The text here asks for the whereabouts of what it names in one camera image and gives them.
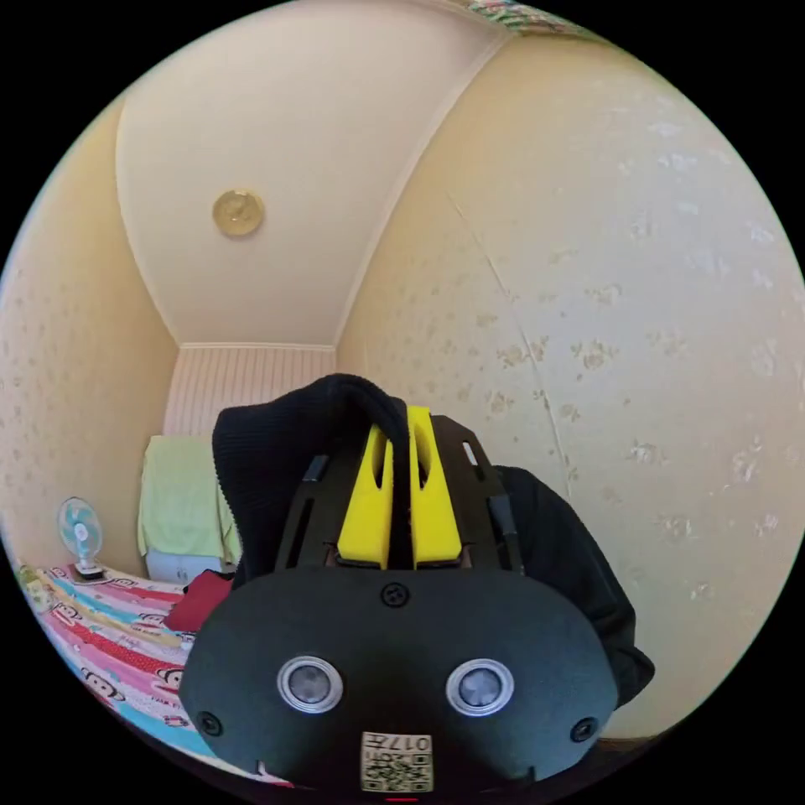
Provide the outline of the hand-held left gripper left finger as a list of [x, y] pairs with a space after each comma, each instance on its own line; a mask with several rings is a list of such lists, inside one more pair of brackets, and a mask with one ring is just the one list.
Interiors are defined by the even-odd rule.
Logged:
[[336, 544], [343, 564], [386, 569], [393, 509], [393, 447], [371, 426]]

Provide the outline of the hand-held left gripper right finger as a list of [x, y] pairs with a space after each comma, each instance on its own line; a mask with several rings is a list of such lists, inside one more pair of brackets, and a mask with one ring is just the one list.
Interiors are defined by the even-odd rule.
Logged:
[[407, 407], [410, 529], [415, 564], [457, 564], [461, 539], [426, 407]]

